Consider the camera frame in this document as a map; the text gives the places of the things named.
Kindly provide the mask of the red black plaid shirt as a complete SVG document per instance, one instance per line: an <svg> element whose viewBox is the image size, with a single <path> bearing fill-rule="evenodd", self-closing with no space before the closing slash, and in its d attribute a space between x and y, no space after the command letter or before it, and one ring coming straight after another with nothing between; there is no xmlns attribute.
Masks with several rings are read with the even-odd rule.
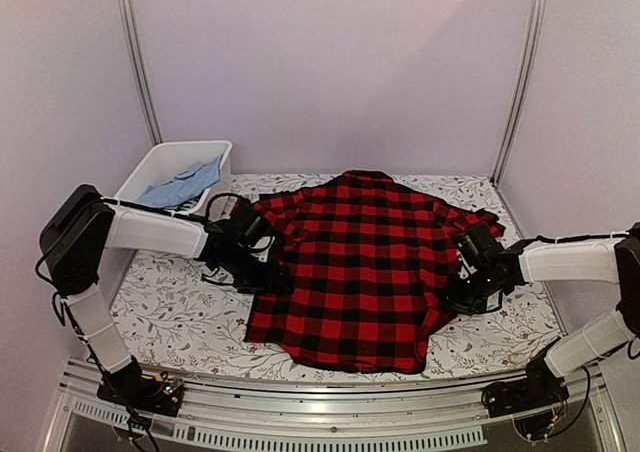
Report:
<svg viewBox="0 0 640 452"><path fill-rule="evenodd" d="M264 194L255 208L282 240L273 255L294 288L253 299L246 341L343 372L423 371L429 337L453 319L440 296L459 273L457 240L475 226L504 232L490 211L455 207L382 172Z"/></svg>

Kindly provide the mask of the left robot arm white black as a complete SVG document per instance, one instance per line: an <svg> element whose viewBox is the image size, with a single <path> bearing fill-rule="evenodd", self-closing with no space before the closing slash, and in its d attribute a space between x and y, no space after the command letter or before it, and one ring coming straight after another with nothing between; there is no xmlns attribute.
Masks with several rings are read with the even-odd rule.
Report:
<svg viewBox="0 0 640 452"><path fill-rule="evenodd" d="M99 287L98 269L106 249L146 250L202 262L223 270L231 285L247 294L289 294L293 278L275 259L258 258L269 222L246 198L235 195L228 217L157 209L101 195L79 186L39 236L41 256L35 274L54 289L52 304L60 322L70 322L95 363L112 374L111 391L128 406L148 398L146 380L131 368L124 343Z"/></svg>

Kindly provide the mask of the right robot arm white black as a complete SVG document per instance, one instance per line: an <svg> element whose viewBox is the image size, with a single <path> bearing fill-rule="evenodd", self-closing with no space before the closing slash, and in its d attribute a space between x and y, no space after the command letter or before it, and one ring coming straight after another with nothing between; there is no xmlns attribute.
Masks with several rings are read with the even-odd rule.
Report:
<svg viewBox="0 0 640 452"><path fill-rule="evenodd" d="M442 306L465 315L491 313L488 299L503 298L515 288L559 281L606 282L619 288L611 311L551 345L543 369L523 379L517 399L537 408L552 396L555 378L564 377L639 337L639 225L623 232L563 238L537 236L506 248L486 226L473 226L455 240L464 278L450 279L440 296Z"/></svg>

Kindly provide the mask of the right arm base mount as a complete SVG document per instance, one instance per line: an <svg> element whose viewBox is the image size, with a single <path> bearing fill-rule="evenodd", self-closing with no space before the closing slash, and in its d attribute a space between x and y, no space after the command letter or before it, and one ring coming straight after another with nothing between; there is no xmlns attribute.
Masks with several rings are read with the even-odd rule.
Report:
<svg viewBox="0 0 640 452"><path fill-rule="evenodd" d="M527 369L525 377L518 380L493 382L481 393L481 403L491 418L551 406L568 398L564 379L555 377L547 367Z"/></svg>

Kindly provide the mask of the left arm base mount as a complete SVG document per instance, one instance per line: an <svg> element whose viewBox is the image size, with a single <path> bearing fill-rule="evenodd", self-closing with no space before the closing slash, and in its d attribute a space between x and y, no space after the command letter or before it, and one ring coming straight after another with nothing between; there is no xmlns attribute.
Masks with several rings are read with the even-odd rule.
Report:
<svg viewBox="0 0 640 452"><path fill-rule="evenodd" d="M107 373L97 397L136 411L177 417L184 397L184 381L170 377L167 372L146 377L131 363L118 372Z"/></svg>

